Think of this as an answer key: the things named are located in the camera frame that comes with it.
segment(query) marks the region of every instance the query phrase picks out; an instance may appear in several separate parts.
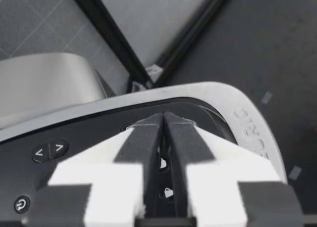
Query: power button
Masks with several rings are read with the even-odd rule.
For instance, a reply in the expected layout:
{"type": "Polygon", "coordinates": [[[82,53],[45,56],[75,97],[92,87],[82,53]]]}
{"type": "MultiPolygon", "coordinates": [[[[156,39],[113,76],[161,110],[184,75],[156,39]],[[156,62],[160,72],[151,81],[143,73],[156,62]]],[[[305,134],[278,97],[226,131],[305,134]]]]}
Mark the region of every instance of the power button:
{"type": "Polygon", "coordinates": [[[31,201],[27,196],[20,196],[14,203],[14,209],[17,213],[23,214],[29,209],[30,203],[31,201]]]}

